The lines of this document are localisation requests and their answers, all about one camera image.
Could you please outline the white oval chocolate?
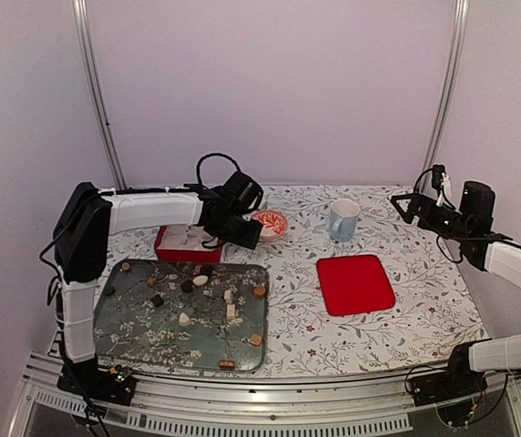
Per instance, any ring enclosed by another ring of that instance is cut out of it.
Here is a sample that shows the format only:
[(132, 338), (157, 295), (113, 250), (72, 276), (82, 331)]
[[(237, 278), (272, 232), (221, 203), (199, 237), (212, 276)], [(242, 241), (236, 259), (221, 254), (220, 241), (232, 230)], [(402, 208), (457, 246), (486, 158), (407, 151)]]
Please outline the white oval chocolate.
[(193, 284), (196, 287), (204, 286), (209, 281), (209, 277), (207, 275), (198, 275), (193, 279)]

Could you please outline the dark square chocolate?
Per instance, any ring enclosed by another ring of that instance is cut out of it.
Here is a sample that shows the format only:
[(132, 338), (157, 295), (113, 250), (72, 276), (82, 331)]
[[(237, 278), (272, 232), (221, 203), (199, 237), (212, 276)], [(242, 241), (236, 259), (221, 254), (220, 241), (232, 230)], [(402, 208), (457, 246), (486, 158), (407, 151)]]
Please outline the dark square chocolate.
[(153, 296), (150, 301), (155, 307), (159, 307), (164, 303), (163, 298), (160, 295)]

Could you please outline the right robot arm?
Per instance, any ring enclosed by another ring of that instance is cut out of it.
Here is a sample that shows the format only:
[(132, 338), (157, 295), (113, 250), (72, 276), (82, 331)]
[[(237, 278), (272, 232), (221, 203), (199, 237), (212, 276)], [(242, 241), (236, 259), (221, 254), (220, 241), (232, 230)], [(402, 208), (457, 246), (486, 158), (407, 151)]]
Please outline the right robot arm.
[[(419, 228), (457, 242), (463, 260), (521, 290), (521, 244), (491, 230), (495, 192), (486, 184), (466, 181), (457, 210), (416, 191), (391, 197), (391, 204), (404, 222), (417, 219)], [(458, 397), (485, 371), (521, 372), (521, 334), (455, 346), (440, 389)]]

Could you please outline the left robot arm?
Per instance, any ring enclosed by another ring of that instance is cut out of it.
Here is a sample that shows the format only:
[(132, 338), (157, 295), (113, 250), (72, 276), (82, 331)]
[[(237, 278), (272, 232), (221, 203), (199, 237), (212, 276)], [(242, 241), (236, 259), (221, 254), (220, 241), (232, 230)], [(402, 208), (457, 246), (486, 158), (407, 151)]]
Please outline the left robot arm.
[(56, 223), (49, 250), (57, 277), (58, 327), (65, 360), (74, 363), (68, 378), (85, 395), (104, 388), (104, 375), (89, 363), (96, 357), (94, 293), (107, 264), (110, 237), (154, 227), (195, 226), (211, 237), (255, 249), (262, 225), (249, 215), (262, 202), (262, 187), (236, 171), (214, 188), (186, 184), (176, 188), (99, 189), (76, 186)]

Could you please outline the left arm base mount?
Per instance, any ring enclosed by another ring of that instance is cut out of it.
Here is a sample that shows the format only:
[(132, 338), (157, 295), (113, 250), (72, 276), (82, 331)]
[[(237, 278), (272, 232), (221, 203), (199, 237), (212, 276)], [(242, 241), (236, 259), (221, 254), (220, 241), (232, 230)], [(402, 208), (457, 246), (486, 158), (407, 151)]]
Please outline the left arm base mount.
[(114, 371), (100, 370), (94, 358), (80, 363), (64, 361), (56, 386), (92, 401), (130, 406), (137, 380), (119, 365)]

